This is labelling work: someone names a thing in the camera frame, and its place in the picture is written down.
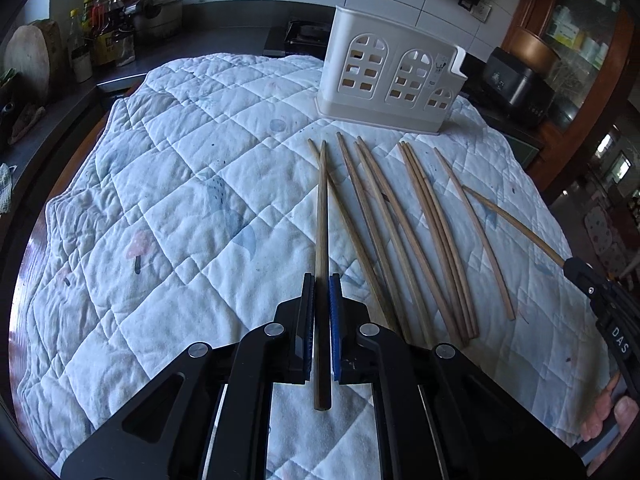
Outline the person's right hand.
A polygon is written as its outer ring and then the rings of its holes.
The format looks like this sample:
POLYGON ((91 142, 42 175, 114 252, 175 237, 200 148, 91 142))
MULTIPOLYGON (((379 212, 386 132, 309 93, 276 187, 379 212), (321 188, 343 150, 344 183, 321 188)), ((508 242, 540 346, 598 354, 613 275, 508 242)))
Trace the person's right hand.
POLYGON ((591 476, 614 451, 626 434, 631 424, 639 414, 639 407, 635 400, 629 396, 621 396, 620 400, 613 402, 612 394, 617 384, 620 382, 620 372, 616 372, 606 387, 594 401, 593 409, 580 425, 580 437, 588 442, 596 438, 603 429, 603 423, 609 414, 614 414, 616 424, 620 428, 620 434, 608 446, 608 448, 595 457, 587 467, 587 474, 591 476))

